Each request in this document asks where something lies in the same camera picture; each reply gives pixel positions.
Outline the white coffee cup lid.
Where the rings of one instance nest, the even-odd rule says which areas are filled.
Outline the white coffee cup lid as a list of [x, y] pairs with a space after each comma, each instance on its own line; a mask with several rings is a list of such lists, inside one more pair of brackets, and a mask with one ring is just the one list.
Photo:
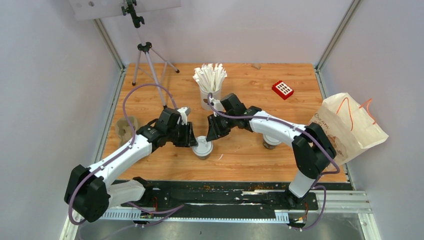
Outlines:
[[197, 138], [198, 146], [191, 147], [192, 151], [196, 156], [204, 156], [211, 154], [213, 151], [213, 143], [207, 141], [206, 136], [198, 136]]

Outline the brown cup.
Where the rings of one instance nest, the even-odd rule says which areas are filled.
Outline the brown cup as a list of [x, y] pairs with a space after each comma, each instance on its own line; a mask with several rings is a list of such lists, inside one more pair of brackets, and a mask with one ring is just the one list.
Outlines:
[[262, 136], [263, 136], [262, 144], [266, 149], [269, 149], [269, 150], [275, 149], [276, 146], [278, 146], [282, 143], [281, 141], [279, 141], [279, 140], [277, 140], [273, 137], [270, 137], [268, 135], [263, 134]]
[[207, 155], [198, 155], [197, 158], [200, 160], [206, 160], [210, 157], [211, 154], [207, 154]]

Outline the cardboard cup carrier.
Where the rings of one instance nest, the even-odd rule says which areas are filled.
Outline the cardboard cup carrier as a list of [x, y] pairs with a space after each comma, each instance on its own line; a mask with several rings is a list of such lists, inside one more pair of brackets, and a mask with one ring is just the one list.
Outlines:
[[[136, 131], [139, 129], [139, 121], [136, 116], [130, 115], [128, 117], [130, 123], [133, 126], [133, 129]], [[133, 131], [128, 124], [128, 121], [125, 117], [120, 118], [115, 124], [115, 133], [119, 138], [119, 147], [122, 147], [125, 143], [130, 141], [133, 137]]]

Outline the paper takeout bag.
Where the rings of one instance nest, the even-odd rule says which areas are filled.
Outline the paper takeout bag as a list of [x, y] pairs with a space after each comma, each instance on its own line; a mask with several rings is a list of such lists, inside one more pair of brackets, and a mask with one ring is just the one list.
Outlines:
[[369, 111], [371, 102], [359, 104], [347, 92], [337, 93], [324, 99], [310, 119], [309, 123], [321, 126], [334, 147], [338, 166], [388, 139]]

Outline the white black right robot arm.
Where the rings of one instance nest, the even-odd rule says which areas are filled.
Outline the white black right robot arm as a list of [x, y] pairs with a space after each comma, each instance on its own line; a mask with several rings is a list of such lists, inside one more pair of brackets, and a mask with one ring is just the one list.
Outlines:
[[234, 93], [221, 100], [209, 93], [206, 101], [213, 111], [207, 118], [208, 142], [223, 138], [233, 128], [239, 128], [261, 134], [270, 146], [286, 144], [292, 148], [297, 173], [285, 195], [286, 204], [292, 209], [298, 209], [305, 203], [305, 195], [324, 170], [335, 164], [337, 152], [317, 123], [296, 124], [272, 116], [259, 107], [246, 107]]

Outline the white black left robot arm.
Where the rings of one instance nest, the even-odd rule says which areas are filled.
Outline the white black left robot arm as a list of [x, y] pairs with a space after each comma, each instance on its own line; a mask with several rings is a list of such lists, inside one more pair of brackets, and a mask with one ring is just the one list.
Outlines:
[[115, 180], [137, 161], [172, 143], [179, 148], [197, 146], [189, 107], [166, 107], [159, 118], [140, 127], [135, 136], [103, 160], [84, 167], [76, 166], [70, 174], [64, 201], [68, 212], [78, 212], [86, 221], [98, 220], [109, 208], [127, 202], [149, 206], [153, 201], [153, 186], [141, 177], [115, 183]]

